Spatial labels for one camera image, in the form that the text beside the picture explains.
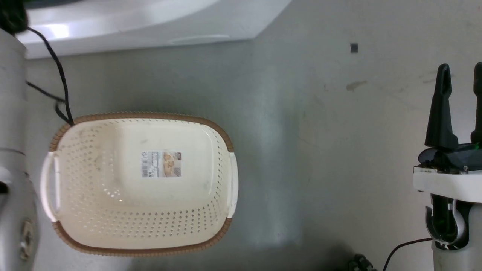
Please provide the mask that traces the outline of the dark and white right gripper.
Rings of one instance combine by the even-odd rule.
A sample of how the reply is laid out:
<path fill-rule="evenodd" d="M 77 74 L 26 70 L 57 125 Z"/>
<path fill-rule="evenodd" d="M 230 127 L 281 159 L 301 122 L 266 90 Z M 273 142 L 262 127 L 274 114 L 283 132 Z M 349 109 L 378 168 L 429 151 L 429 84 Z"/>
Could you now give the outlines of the dark and white right gripper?
<path fill-rule="evenodd" d="M 463 202 L 482 202 L 482 62 L 474 67 L 473 92 L 476 119 L 471 143 L 458 145 L 450 112 L 450 67 L 446 63 L 438 67 L 425 137 L 429 148 L 419 154 L 419 164 L 413 167 L 416 190 Z"/>

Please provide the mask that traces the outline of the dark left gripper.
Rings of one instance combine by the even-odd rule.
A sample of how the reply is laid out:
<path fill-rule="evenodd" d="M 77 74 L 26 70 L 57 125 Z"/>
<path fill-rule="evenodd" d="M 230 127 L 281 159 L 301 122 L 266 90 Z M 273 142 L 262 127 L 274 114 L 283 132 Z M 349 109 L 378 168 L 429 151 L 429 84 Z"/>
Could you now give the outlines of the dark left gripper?
<path fill-rule="evenodd" d="M 27 31 L 29 17 L 24 0 L 0 1 L 0 28 L 10 35 Z"/>

